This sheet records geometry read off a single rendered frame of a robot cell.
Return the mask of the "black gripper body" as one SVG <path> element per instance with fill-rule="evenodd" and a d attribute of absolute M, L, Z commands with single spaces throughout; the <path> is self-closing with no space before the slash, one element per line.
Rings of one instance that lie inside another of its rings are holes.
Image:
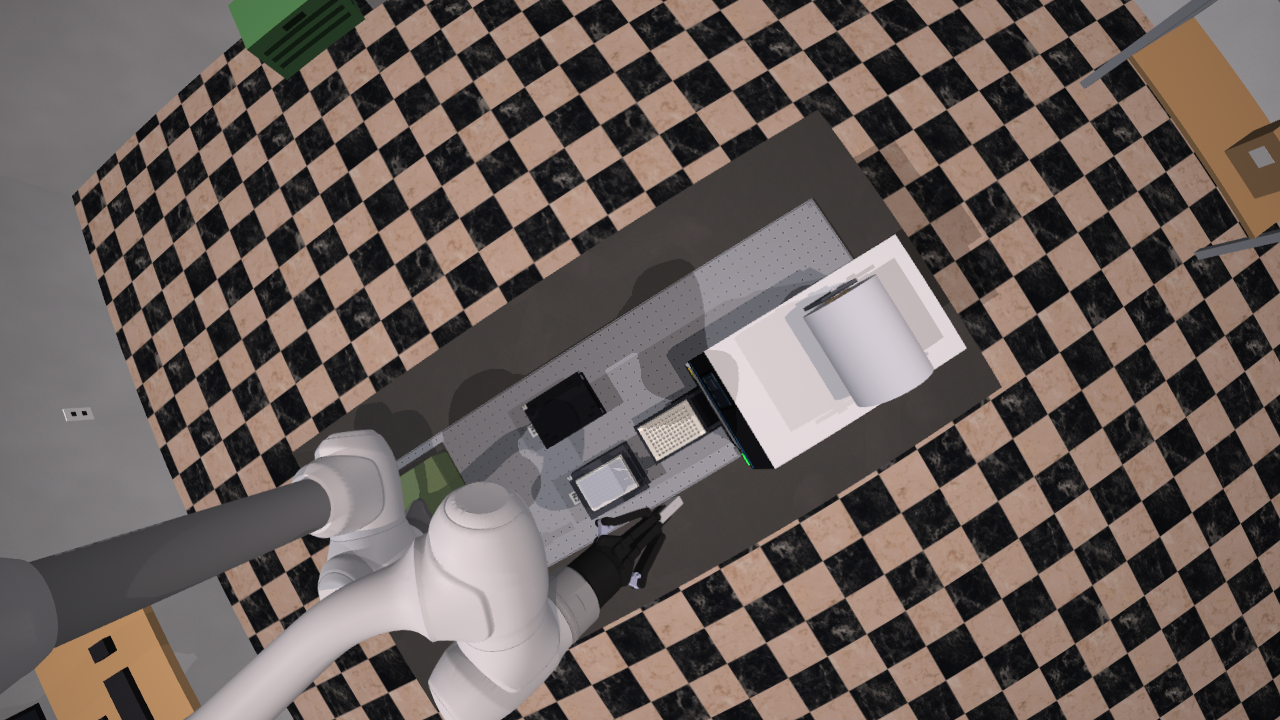
<path fill-rule="evenodd" d="M 628 585 L 631 582 L 635 560 L 628 569 L 622 569 L 620 562 L 622 562 L 622 560 L 632 550 L 626 547 L 621 553 L 612 552 L 614 544 L 618 544 L 620 541 L 623 539 L 625 538 L 621 536 L 600 536 L 599 538 L 596 536 L 593 544 L 567 565 L 567 568 L 572 568 L 575 571 L 579 571 L 589 585 L 591 585 L 600 609 L 620 591 L 621 587 Z"/>

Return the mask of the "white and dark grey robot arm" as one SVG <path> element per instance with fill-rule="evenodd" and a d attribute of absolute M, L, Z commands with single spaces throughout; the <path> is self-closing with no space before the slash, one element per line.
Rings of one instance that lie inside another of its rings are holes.
<path fill-rule="evenodd" d="M 342 653 L 397 630 L 454 641 L 428 682 L 445 720 L 500 720 L 600 614 L 579 571 L 548 577 L 534 521 L 490 480 L 434 515 L 424 498 L 404 512 L 387 441 L 334 433 L 291 484 L 31 562 L 0 557 L 0 694 L 58 646 L 310 534 L 330 538 L 320 601 L 183 720 L 275 720 Z"/>

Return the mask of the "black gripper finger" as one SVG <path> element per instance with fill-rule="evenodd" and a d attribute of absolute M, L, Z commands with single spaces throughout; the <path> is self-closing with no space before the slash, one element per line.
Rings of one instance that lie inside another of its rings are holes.
<path fill-rule="evenodd" d="M 622 562 L 620 562 L 620 566 L 622 569 L 628 569 L 632 565 L 634 560 L 637 559 L 637 556 L 641 553 L 641 551 L 646 546 L 645 550 L 643 551 L 643 555 L 639 559 L 636 566 L 634 568 L 631 582 L 628 583 L 628 585 L 632 589 L 645 588 L 645 585 L 646 585 L 646 575 L 650 571 L 652 565 L 653 565 L 653 562 L 657 559 L 657 555 L 659 553 L 660 547 L 662 547 L 662 544 L 666 541 L 666 534 L 662 532 L 662 527 L 666 524 L 666 521 L 669 520 L 669 518 L 672 516 L 672 514 L 682 503 L 684 503 L 684 501 L 680 500 L 678 503 L 676 503 L 675 507 L 671 509 L 669 512 L 666 514 L 666 516 L 660 518 L 659 521 L 657 521 L 654 525 L 652 525 L 650 528 L 648 528 L 646 530 L 644 530 L 641 536 L 637 536 L 637 538 L 634 541 L 634 543 L 628 544 L 628 547 L 632 551 L 622 560 Z"/>
<path fill-rule="evenodd" d="M 655 521 L 659 521 L 660 518 L 666 516 L 666 514 L 669 512 L 669 510 L 673 509 L 680 500 L 681 500 L 680 496 L 668 498 L 666 503 L 658 506 L 653 511 L 649 507 L 645 507 L 645 509 L 637 509 L 636 511 L 625 514 L 620 518 L 596 519 L 595 525 L 598 527 L 598 538 L 600 536 L 607 536 L 607 533 L 612 530 L 613 527 L 621 525 L 626 521 L 632 521 L 634 519 L 637 518 L 643 518 L 643 520 L 637 521 L 637 524 L 626 530 L 625 534 L 621 536 L 625 539 L 620 541 L 620 543 L 614 544 L 614 547 L 612 548 L 613 553 L 621 553 L 626 547 L 628 547 L 628 544 L 634 543 L 637 536 L 641 536 L 644 530 L 652 527 Z"/>

